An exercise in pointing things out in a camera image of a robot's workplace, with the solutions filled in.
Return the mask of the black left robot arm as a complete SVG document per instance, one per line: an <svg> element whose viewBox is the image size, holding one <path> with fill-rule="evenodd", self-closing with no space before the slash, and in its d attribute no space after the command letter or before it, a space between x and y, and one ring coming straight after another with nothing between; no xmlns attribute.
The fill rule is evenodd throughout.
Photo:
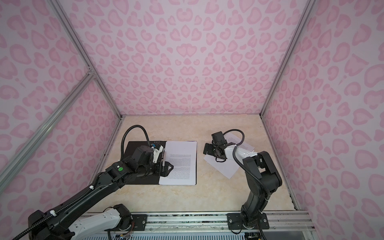
<svg viewBox="0 0 384 240"><path fill-rule="evenodd" d="M150 176L167 177L174 166L163 160L163 146L142 145L131 156L121 150L121 158L96 175L89 186L64 203L46 211L35 211L28 217L28 228L15 236L31 240L71 240L77 234L72 224L96 203L136 179Z"/></svg>

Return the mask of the right corner aluminium post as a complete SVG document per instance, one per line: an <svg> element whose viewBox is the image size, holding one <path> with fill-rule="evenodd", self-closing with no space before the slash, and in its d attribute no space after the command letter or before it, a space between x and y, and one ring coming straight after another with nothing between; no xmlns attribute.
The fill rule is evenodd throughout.
<svg viewBox="0 0 384 240"><path fill-rule="evenodd" d="M273 80L273 84L272 84L272 86L268 92L266 101L265 101L265 103L262 107L262 110L260 112L260 118L261 119L263 119L266 116L266 112L268 110L270 103L272 102L272 97L273 97L273 95L274 95L274 93L278 87L278 84L283 77L283 73L285 72L286 68L288 67L290 60L291 60L292 56L294 55L295 50L296 50L304 32L306 31L306 27L309 24L309 21L310 21L312 15L314 14L314 12L317 8L317 5L318 5L318 1L316 1L316 0L310 0L310 1L307 1L307 3L306 3L306 6L303 10L303 14L301 15L299 22L298 22L298 25L297 25L295 31L293 32L292 38L291 38L289 45L285 51L284 57L282 58L282 61L281 61L280 66L278 68L278 71L277 71L275 78Z"/></svg>

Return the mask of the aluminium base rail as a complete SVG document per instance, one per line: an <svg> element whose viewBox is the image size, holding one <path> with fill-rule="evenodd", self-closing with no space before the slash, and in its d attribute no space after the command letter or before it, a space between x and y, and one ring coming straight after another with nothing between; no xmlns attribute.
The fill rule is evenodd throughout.
<svg viewBox="0 0 384 240"><path fill-rule="evenodd" d="M143 231L114 230L115 210L86 213L72 226L75 240L317 240L306 211L265 211L261 227L241 225L239 212L147 212Z"/></svg>

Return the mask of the corner aluminium post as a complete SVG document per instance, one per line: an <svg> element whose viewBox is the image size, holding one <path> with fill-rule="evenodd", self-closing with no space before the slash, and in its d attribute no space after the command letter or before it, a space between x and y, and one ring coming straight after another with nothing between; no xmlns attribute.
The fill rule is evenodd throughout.
<svg viewBox="0 0 384 240"><path fill-rule="evenodd" d="M96 83L98 87L101 89L102 94L106 98L108 104L112 108L115 115L118 117L119 120L123 118L123 115L121 114L120 110L117 107L117 104L112 98L112 95L107 90L106 85L102 81L102 78L98 71L96 70L95 65L93 64L84 44L81 41L81 38L77 34L76 30L74 29L70 18L68 17L67 13L65 12L63 6L61 5L60 1L57 0L48 0L47 3L50 5L51 9L53 10L54 14L58 18L59 22L61 23L62 27L66 31L68 37L72 41L75 49L77 50L79 56L84 61L90 72L95 76Z"/></svg>
<svg viewBox="0 0 384 240"><path fill-rule="evenodd" d="M272 86L268 92L266 101L265 101L265 103L262 107L262 110L260 112L260 118L261 119L263 119L266 116L266 112L268 110L270 103L272 102L272 97L273 97L273 95L274 95L274 93L278 87L278 84L283 77L283 73L285 72L286 68L288 67L290 60L291 60L292 56L294 55L295 50L296 50L304 32L306 31L306 27L309 24L309 21L310 21L312 15L314 14L314 12L317 8L317 5L318 5L318 1L316 1L316 0L310 0L310 1L307 1L307 3L306 3L306 6L303 10L303 14L301 15L299 22L298 22L298 25L297 25L295 31L293 32L292 38L291 38L289 45L285 51L284 57L282 58L282 61L281 61L280 66L278 68L278 71L277 71L275 78L273 80L273 84L272 84Z"/></svg>

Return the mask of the red folder black inside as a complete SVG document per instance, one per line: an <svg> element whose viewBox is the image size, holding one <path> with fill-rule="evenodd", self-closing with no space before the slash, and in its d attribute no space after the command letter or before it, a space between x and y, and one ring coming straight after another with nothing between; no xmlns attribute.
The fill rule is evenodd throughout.
<svg viewBox="0 0 384 240"><path fill-rule="evenodd" d="M134 171L129 185L197 184L196 141L128 142L123 162Z"/></svg>

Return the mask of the printed paper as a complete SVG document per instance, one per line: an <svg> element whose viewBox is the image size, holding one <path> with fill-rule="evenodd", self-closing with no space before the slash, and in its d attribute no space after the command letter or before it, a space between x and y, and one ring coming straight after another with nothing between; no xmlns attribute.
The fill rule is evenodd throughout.
<svg viewBox="0 0 384 240"><path fill-rule="evenodd" d="M228 143L238 143L241 141L241 138L235 136L233 133L227 133L224 137ZM230 179L240 167L234 160L224 161L218 159L216 161L216 158L210 155L205 155L204 160L228 179Z"/></svg>
<svg viewBox="0 0 384 240"><path fill-rule="evenodd" d="M164 159L174 168L167 177L160 177L159 185L197 184L197 145L196 141L166 141Z"/></svg>

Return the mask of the diagonal aluminium frame bar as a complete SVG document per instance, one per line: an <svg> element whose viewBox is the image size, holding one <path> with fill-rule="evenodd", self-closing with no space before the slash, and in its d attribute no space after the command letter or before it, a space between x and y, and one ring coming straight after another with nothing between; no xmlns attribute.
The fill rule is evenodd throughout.
<svg viewBox="0 0 384 240"><path fill-rule="evenodd" d="M48 135L61 121L64 115L77 101L78 97L93 80L94 73L90 71L82 81L71 91L71 93L58 105L46 121L37 129L32 137L26 142L21 150L12 158L11 162L1 172L1 192L12 182L26 165L30 157L41 146Z"/></svg>

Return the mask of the left corner aluminium post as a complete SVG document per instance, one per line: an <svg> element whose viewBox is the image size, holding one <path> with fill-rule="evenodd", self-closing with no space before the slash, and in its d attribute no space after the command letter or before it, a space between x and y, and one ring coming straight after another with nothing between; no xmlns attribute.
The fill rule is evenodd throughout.
<svg viewBox="0 0 384 240"><path fill-rule="evenodd" d="M59 22L61 23L62 27L66 31L68 37L72 41L75 49L77 50L79 56L84 61L90 72L95 76L96 83L98 87L101 89L102 94L106 98L108 104L112 108L115 115L118 117L119 120L123 118L123 115L121 114L120 110L117 107L117 104L112 98L112 95L107 90L106 85L102 81L102 78L98 71L96 70L95 65L93 64L84 44L81 41L81 38L77 34L76 30L74 29L70 18L68 17L67 13L65 12L63 6L61 5L60 1L57 0L48 0L47 3L50 5L51 9L53 10L54 14L58 18Z"/></svg>

